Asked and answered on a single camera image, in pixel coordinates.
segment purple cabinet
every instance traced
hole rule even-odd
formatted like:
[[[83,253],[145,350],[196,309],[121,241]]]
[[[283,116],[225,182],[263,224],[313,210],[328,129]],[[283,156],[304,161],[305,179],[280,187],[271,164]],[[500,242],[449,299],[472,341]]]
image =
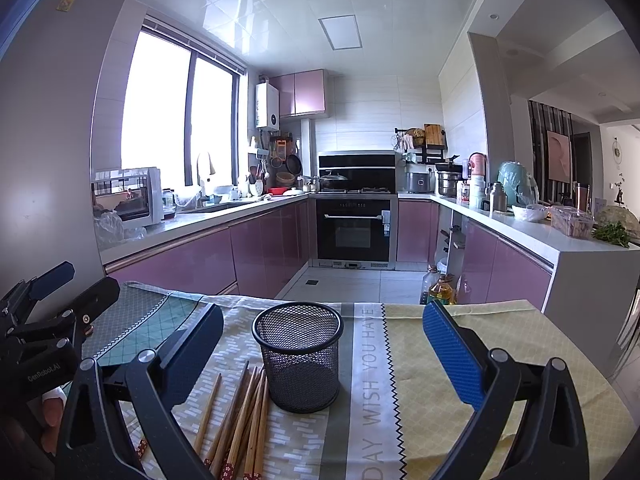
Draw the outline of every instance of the purple cabinet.
[[[309,260],[309,217],[307,200],[298,202],[298,268]]]
[[[296,115],[322,113],[324,104],[324,71],[311,70],[294,74]]]
[[[239,294],[270,298],[264,270],[260,217],[235,224],[229,230]]]
[[[285,275],[284,250],[282,247],[282,218],[276,209],[259,218],[262,232],[262,254],[267,280],[267,297],[275,298],[283,287]]]
[[[529,300],[542,310],[550,281],[548,271],[532,258],[498,240],[486,301]]]
[[[235,280],[229,229],[155,254],[110,274],[119,283],[136,281],[162,288],[218,294]]]
[[[284,206],[280,210],[282,219],[282,249],[284,256],[284,268],[282,274],[282,288],[287,285],[293,275],[298,272],[299,254],[298,254],[298,221],[297,210],[295,204]]]
[[[269,84],[278,89],[280,116],[290,116],[296,113],[295,78],[294,74],[281,75],[269,79]]]
[[[462,264],[459,304],[486,302],[494,267],[496,235],[469,221],[466,229],[465,259]]]
[[[398,202],[398,262],[432,262],[438,237],[438,205],[427,200]]]

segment plastic food box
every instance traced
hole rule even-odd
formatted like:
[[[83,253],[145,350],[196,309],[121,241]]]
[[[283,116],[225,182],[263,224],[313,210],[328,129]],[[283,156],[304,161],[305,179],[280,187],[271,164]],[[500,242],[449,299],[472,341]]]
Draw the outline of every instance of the plastic food box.
[[[571,238],[589,238],[594,220],[590,213],[580,211],[575,207],[553,206],[551,212],[551,227]]]

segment recessed ceiling light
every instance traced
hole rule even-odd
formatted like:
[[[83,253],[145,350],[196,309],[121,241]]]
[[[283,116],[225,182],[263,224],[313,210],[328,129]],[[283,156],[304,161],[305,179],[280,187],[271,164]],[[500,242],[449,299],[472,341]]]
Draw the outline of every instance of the recessed ceiling light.
[[[332,49],[362,48],[355,14],[320,18],[318,21],[322,25],[322,30],[324,30]]]

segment utensil holder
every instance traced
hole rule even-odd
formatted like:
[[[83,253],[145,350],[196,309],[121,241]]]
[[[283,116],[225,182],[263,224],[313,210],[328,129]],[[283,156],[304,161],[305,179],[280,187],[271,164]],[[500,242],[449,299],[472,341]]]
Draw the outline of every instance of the utensil holder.
[[[284,303],[258,314],[252,332],[277,406],[313,413],[334,402],[340,391],[338,339],[343,329],[340,314],[320,303]]]

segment silver screw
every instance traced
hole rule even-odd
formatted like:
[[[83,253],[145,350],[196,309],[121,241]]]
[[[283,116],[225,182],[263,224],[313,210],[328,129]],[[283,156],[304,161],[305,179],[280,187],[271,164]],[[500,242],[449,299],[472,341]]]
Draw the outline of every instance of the silver screw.
[[[154,357],[156,357],[156,353],[153,350],[143,350],[138,354],[138,361],[148,363]]]
[[[566,368],[566,363],[559,357],[554,357],[553,359],[551,359],[551,365],[559,372]]]
[[[80,363],[80,369],[82,371],[87,371],[87,370],[91,370],[91,368],[94,367],[94,360],[91,359],[90,357],[87,359],[83,359],[82,362]]]
[[[491,350],[491,359],[498,361],[499,363],[505,363],[507,362],[507,359],[509,359],[509,354],[507,354],[507,352],[502,348],[494,348]]]

